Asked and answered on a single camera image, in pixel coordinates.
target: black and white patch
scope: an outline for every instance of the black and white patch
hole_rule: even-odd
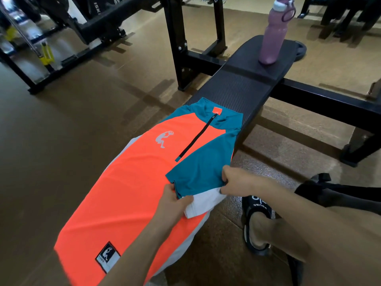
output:
[[[120,254],[115,249],[115,247],[108,242],[106,246],[103,247],[102,251],[98,254],[95,260],[102,267],[103,271],[108,273],[112,266],[119,260]]]

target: forearm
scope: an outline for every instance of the forearm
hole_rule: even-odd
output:
[[[379,237],[290,192],[275,181],[258,178],[261,180],[253,183],[256,185],[253,192],[282,216],[333,268],[342,274],[350,274],[360,284],[368,284],[364,283],[366,280],[381,284]]]
[[[152,261],[166,236],[167,231],[151,221],[124,251],[99,286],[142,286]]]

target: textured black bench surface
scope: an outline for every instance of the textured black bench surface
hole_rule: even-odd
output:
[[[298,49],[295,41],[284,40],[277,62],[262,65],[258,62],[262,39],[263,35],[255,36],[238,48],[186,104],[205,97],[243,113],[242,128],[245,128],[291,68]]]

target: clothing tag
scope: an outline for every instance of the clothing tag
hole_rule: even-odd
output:
[[[218,115],[221,115],[222,113],[222,108],[214,107],[213,108],[213,113],[216,113]]]
[[[102,267],[106,274],[111,270],[112,266],[119,260],[120,255],[115,249],[115,247],[108,242],[106,246],[103,247],[102,251],[98,254],[95,260]]]

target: person's left hand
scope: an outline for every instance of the person's left hand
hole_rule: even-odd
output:
[[[193,196],[186,196],[178,200],[174,192],[174,185],[165,185],[163,195],[160,198],[151,223],[166,231],[168,237],[172,228],[183,216],[185,208],[192,202]]]

